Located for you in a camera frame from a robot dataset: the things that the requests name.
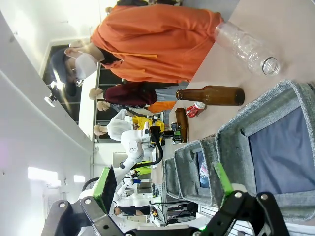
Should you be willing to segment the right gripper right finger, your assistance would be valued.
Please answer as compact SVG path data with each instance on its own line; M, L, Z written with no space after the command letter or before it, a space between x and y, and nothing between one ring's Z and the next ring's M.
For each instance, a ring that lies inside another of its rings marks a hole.
M252 196L235 190L221 163L213 163L209 170L210 187L219 209L205 227L205 236L227 236L236 221L249 223L254 236L289 235L272 193Z

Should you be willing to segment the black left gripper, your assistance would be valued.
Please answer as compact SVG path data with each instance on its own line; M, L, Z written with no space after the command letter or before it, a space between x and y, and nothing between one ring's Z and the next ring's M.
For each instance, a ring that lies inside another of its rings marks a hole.
M177 122L173 122L170 124L170 130L164 130L161 133L161 136L164 138L172 138L172 144L180 144L182 143L182 136L180 132L174 132L174 131L180 131L181 126Z

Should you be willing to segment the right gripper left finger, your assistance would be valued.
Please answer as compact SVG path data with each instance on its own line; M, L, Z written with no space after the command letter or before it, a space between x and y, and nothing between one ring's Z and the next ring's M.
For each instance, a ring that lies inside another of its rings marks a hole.
M105 168L93 192L71 204L58 200L52 204L42 230L43 236L77 236L90 227L97 236L133 236L123 233L109 215L117 182L113 167Z

